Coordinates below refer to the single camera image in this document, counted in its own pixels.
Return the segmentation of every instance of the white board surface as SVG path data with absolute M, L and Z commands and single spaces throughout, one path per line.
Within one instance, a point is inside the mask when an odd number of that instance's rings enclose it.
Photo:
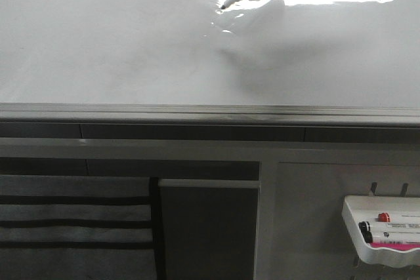
M 0 103 L 419 107 L 419 0 L 217 6 L 0 0 Z

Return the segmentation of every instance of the marker holder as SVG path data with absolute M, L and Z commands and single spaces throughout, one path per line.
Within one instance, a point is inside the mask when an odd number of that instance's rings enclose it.
M 373 248 L 364 241 L 358 226 L 362 221 L 374 221 L 382 212 L 420 212 L 420 198 L 346 196 L 343 218 L 359 258 L 367 264 L 382 264 L 393 268 L 420 266 L 420 248 L 396 250 Z

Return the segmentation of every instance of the black marker cap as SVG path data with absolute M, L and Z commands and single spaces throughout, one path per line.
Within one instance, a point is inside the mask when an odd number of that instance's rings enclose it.
M 368 221 L 360 222 L 359 223 L 359 228 L 360 228 L 360 231 L 362 231 L 362 233 L 366 233 L 366 232 L 371 231 L 370 223 Z
M 363 238 L 365 239 L 366 243 L 373 243 L 372 233 L 370 232 L 363 233 Z

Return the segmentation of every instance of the black stripe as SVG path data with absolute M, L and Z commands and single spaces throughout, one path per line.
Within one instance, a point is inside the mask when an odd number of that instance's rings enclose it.
M 148 196 L 140 197 L 73 197 L 73 196 L 0 196 L 0 205 L 148 205 Z
M 2 228 L 46 228 L 51 226 L 79 226 L 83 228 L 104 229 L 147 229 L 152 227 L 151 221 L 106 221 L 82 219 L 46 219 L 0 221 Z
M 159 179 L 149 181 L 150 213 L 152 216 L 152 234 L 155 248 L 155 265 L 157 280 L 166 280 L 165 235 L 163 232 L 163 217 Z
M 0 242 L 0 249 L 152 249 L 152 242 Z

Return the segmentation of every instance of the red marker cap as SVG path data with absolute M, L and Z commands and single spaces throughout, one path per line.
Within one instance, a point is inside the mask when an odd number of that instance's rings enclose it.
M 391 222 L 391 219 L 389 217 L 389 213 L 382 212 L 378 215 L 378 221 L 380 222 Z

